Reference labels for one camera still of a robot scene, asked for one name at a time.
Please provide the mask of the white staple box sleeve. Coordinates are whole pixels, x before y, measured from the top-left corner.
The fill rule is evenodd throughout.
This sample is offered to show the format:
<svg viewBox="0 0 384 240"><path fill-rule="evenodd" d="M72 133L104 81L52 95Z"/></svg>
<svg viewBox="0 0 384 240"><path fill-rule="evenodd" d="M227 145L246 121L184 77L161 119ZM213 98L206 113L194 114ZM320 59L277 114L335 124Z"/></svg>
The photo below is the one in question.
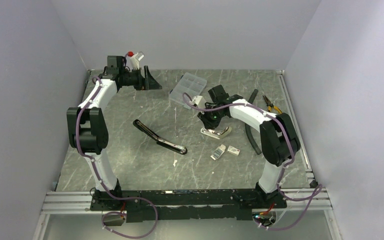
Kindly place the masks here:
<svg viewBox="0 0 384 240"><path fill-rule="evenodd" d="M231 145L228 146L227 152L234 155L234 156L238 156L240 154L240 150L234 146L231 146Z"/></svg>

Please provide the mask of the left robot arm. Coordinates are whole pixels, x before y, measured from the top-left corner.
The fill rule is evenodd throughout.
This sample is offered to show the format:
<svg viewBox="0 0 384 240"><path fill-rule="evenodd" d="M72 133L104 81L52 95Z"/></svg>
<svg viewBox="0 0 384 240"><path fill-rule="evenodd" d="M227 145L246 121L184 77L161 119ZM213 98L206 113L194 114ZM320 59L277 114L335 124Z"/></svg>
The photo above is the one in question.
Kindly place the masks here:
<svg viewBox="0 0 384 240"><path fill-rule="evenodd" d="M124 197L106 151L109 132L104 110L122 87L133 87L137 91L162 89L148 66L140 66L144 56L141 51L129 51L124 56L109 55L103 73L92 78L92 92L81 104L66 112L69 144L87 161L95 180L96 193L106 193L103 203L110 210L119 209Z"/></svg>

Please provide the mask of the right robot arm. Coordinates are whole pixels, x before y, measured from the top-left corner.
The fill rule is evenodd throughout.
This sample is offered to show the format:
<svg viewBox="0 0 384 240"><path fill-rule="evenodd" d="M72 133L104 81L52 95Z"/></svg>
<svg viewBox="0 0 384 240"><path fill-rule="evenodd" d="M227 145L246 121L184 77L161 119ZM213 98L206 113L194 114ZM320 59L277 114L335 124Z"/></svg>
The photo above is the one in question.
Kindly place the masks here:
<svg viewBox="0 0 384 240"><path fill-rule="evenodd" d="M223 117L242 121L259 132L261 152L265 159L262 176L255 189L255 202L262 208L279 195L281 175L300 150L301 144L290 116L271 113L253 105L240 95L229 95L221 85L209 90L211 101L197 95L189 102L199 110L204 129L215 130Z"/></svg>

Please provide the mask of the staple tray with staples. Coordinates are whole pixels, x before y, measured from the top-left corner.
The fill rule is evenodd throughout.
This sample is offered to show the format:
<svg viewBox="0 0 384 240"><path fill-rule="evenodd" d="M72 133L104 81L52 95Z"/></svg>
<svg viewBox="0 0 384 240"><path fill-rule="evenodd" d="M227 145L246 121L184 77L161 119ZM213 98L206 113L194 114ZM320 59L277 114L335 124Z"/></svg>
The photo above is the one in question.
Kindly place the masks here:
<svg viewBox="0 0 384 240"><path fill-rule="evenodd" d="M216 161L224 154L225 151L226 146L224 144L221 144L211 153L210 158Z"/></svg>

